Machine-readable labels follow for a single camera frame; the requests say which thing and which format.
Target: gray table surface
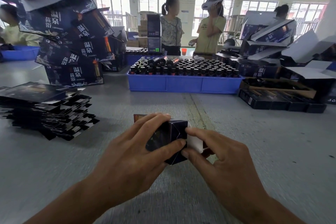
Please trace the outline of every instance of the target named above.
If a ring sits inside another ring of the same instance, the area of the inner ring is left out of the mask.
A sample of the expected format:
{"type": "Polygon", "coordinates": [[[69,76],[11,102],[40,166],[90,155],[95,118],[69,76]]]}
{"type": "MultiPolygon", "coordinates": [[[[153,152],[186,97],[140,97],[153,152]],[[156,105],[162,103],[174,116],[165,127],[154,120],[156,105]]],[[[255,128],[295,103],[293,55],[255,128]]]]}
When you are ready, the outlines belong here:
{"type": "MultiPolygon", "coordinates": [[[[0,223],[19,224],[94,168],[108,142],[133,123],[134,113],[164,112],[216,129],[250,149],[271,196],[308,223],[336,223],[336,107],[324,114],[254,110],[237,96],[141,93],[125,72],[88,86],[98,124],[67,142],[0,120],[0,223]]],[[[0,64],[0,86],[45,82],[34,62],[0,64]]],[[[216,201],[189,162],[167,167],[148,192],[106,212],[96,223],[239,223],[216,201]]]]}

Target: blue plastic tray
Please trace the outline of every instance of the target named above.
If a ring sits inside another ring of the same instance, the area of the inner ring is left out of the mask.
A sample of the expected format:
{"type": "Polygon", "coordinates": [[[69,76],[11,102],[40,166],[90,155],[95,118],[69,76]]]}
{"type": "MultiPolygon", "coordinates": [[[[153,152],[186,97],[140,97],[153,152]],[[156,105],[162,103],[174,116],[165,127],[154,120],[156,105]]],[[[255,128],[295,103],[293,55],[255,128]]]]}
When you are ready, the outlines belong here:
{"type": "Polygon", "coordinates": [[[131,91],[236,94],[240,78],[128,74],[131,91]]]}
{"type": "Polygon", "coordinates": [[[153,58],[153,57],[162,57],[162,55],[157,55],[157,56],[149,56],[149,55],[127,55],[126,59],[127,59],[127,65],[131,66],[134,63],[136,63],[139,59],[141,59],[141,57],[146,57],[146,58],[153,58]]]}
{"type": "Polygon", "coordinates": [[[35,60],[38,46],[14,46],[15,51],[2,51],[4,61],[35,60]]]}

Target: right hand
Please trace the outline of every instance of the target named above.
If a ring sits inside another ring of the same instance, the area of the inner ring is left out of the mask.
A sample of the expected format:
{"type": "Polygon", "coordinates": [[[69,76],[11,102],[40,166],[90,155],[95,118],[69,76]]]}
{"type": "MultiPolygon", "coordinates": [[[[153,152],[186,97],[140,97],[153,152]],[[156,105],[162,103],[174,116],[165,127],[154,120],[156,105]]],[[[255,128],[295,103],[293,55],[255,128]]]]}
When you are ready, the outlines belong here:
{"type": "Polygon", "coordinates": [[[211,164],[191,148],[182,150],[220,203],[244,223],[258,221],[272,199],[258,177],[247,146],[215,131],[186,128],[186,132],[203,140],[218,157],[211,164]]]}

